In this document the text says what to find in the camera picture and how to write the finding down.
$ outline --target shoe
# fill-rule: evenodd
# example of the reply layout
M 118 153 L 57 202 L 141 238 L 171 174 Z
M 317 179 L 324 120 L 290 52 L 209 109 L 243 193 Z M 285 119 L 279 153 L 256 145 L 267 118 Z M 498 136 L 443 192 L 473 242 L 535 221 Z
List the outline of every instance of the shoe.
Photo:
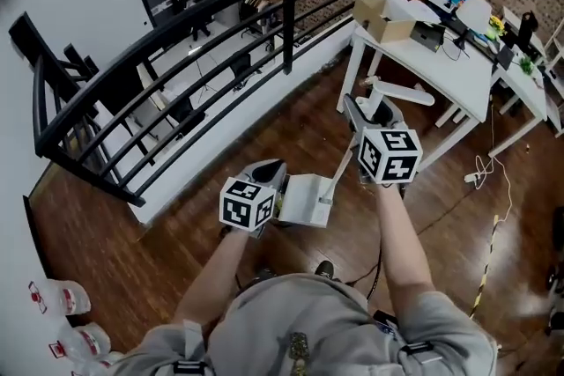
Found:
M 319 264 L 317 269 L 315 270 L 315 274 L 317 276 L 327 277 L 328 279 L 332 279 L 335 273 L 335 269 L 333 268 L 333 264 L 328 260 L 324 260 Z

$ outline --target person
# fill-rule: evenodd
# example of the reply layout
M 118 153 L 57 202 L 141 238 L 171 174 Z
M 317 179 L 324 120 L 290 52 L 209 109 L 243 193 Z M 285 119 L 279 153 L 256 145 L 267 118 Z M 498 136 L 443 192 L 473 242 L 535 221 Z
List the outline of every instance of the person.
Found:
M 253 284 L 229 306 L 249 238 L 237 229 L 221 241 L 188 288 L 172 324 L 150 330 L 113 367 L 114 374 L 494 374 L 494 341 L 434 288 L 397 188 L 376 186 L 375 198 L 397 327 L 375 321 L 366 298 L 354 288 L 312 274 Z

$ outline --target yellow and black tape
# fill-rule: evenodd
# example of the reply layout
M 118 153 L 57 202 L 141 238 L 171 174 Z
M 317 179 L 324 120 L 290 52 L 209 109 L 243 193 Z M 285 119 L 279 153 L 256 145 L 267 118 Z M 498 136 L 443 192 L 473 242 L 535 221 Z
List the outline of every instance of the yellow and black tape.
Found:
M 479 301 L 482 299 L 482 292 L 484 291 L 484 287 L 486 286 L 487 280 L 487 270 L 490 266 L 490 262 L 492 260 L 492 253 L 494 252 L 494 241 L 495 241 L 495 232 L 497 231 L 497 225 L 500 223 L 500 218 L 498 215 L 495 215 L 493 218 L 493 230 L 492 230 L 492 238 L 490 239 L 490 254 L 487 256 L 486 266 L 484 267 L 484 275 L 482 276 L 482 281 L 479 284 L 478 294 L 476 295 L 476 300 L 474 301 L 474 307 L 470 312 L 470 318 L 474 318 L 474 314 L 479 306 Z

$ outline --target wooden floor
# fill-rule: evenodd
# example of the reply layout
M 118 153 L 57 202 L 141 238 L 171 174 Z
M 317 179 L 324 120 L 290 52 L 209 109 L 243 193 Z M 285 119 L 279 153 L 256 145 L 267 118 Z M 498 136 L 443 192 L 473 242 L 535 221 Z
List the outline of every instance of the wooden floor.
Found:
M 351 138 L 335 110 L 347 62 L 346 55 L 242 136 L 147 232 L 127 204 L 64 170 L 50 171 L 31 198 L 33 214 L 52 274 L 80 282 L 92 298 L 93 310 L 80 320 L 98 322 L 116 350 L 135 346 L 148 328 L 167 322 L 219 242 L 219 190 L 246 164 L 282 158 L 289 173 L 332 176 Z M 406 85 L 416 81 L 385 59 L 379 75 Z M 453 123 L 434 127 L 446 107 L 445 99 L 438 94 L 436 98 L 433 107 L 398 102 L 425 149 L 455 127 Z M 496 140 L 517 129 L 527 114 L 512 118 L 494 113 Z M 479 191 L 463 180 L 475 171 L 475 155 L 485 156 L 490 148 L 488 117 L 419 174 L 405 197 L 437 288 L 465 312 L 471 310 L 483 274 L 494 215 L 505 215 L 508 207 L 508 186 L 500 166 Z M 542 329 L 547 321 L 545 273 L 555 259 L 552 214 L 556 206 L 564 205 L 563 157 L 564 140 L 554 139 L 545 124 L 500 155 L 511 180 L 513 209 L 499 227 L 476 316 L 508 354 L 499 374 L 512 374 L 523 361 L 518 374 L 528 373 L 528 367 L 533 368 L 531 374 L 553 374 L 557 363 L 559 345 L 547 341 Z M 353 165 L 335 199 L 326 230 L 271 227 L 260 241 L 250 243 L 240 268 L 242 282 L 250 279 L 255 266 L 264 264 L 284 274 L 312 271 L 329 259 L 344 281 L 372 268 L 379 243 L 376 206 L 359 185 Z M 357 288 L 367 292 L 372 277 Z M 371 302 L 372 308 L 377 306 L 390 309 L 385 277 Z

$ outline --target white cable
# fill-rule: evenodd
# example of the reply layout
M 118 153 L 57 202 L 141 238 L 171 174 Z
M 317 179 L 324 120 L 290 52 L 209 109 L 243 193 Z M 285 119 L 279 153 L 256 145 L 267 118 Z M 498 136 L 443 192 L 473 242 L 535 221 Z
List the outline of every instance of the white cable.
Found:
M 491 116 L 492 116 L 492 149 L 493 149 L 493 147 L 494 147 L 494 104 L 492 104 L 492 106 L 491 106 Z M 505 180 L 508 182 L 509 207 L 508 207 L 507 212 L 505 213 L 505 218 L 500 219 L 498 221 L 499 223 L 503 223 L 503 222 L 507 221 L 508 216 L 509 216 L 509 212 L 511 211 L 511 208 L 513 207 L 513 200 L 511 199 L 511 181 L 509 180 L 508 174 L 505 170 L 505 165 L 503 165 L 503 163 L 501 163 L 497 159 L 497 157 L 491 157 L 490 161 L 487 163 L 487 165 L 484 166 L 484 162 L 483 162 L 482 158 L 479 155 L 477 155 L 476 156 L 476 173 L 479 175 L 481 180 L 479 182 L 474 181 L 474 187 L 476 189 L 482 188 L 482 186 L 484 185 L 484 182 L 486 182 L 487 175 L 494 172 L 494 161 L 501 165 L 501 168 L 503 169 L 503 175 L 505 176 Z

